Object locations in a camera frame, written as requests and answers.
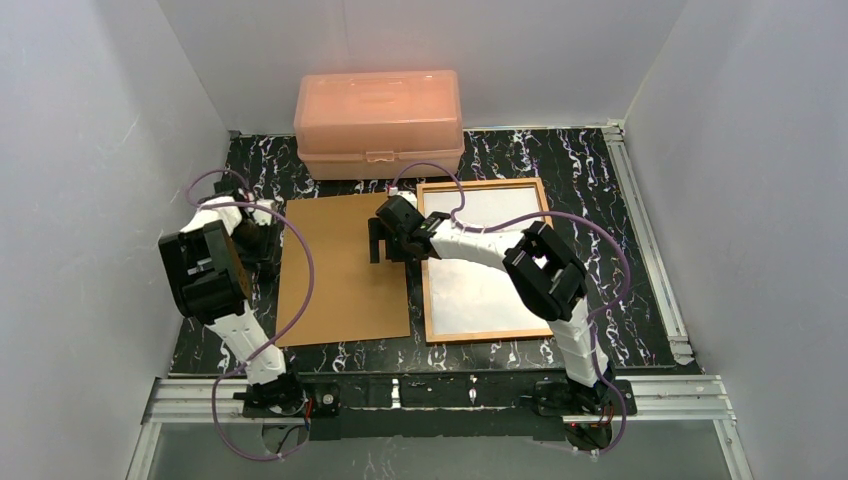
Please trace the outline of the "brown cardboard backing board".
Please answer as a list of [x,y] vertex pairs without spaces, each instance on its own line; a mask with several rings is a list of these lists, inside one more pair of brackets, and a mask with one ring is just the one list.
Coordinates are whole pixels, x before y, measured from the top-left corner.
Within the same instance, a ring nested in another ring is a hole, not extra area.
[[287,203],[286,219],[310,247],[315,282],[308,308],[278,346],[410,335],[405,265],[370,262],[367,222],[386,199],[369,193]]

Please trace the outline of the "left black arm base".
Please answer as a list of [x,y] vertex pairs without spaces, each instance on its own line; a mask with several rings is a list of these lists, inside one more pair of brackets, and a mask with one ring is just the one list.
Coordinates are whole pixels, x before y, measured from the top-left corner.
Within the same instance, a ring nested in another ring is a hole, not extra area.
[[341,407],[341,391],[336,383],[303,383],[288,392],[248,386],[235,393],[246,418],[324,418],[335,417]]

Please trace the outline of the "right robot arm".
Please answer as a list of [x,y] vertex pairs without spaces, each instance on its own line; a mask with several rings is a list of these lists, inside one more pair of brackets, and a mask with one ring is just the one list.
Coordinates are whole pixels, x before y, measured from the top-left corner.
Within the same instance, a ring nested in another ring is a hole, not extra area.
[[462,260],[504,272],[522,304],[548,322],[568,379],[587,388],[609,385],[609,360],[589,320],[586,268],[547,223],[551,215],[532,212],[480,226],[454,213],[423,215],[408,198],[391,195],[367,222],[370,260]]

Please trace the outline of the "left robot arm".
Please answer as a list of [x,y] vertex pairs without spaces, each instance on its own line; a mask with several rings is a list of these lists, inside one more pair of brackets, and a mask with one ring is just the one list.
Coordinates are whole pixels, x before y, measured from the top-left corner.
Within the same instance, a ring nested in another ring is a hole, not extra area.
[[188,224],[158,240],[179,312],[218,335],[254,386],[287,373],[282,351],[263,346],[268,336],[251,304],[252,276],[272,273],[281,252],[272,206],[237,192],[216,195],[200,202]]

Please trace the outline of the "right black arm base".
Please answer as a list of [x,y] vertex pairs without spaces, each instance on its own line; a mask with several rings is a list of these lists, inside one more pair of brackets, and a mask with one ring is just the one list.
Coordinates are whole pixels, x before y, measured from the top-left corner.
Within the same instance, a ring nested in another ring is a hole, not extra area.
[[542,380],[535,383],[531,399],[541,416],[589,415],[599,419],[613,407],[614,415],[635,415],[638,407],[632,385],[626,380],[614,380],[614,389],[603,382],[586,387],[570,379]]

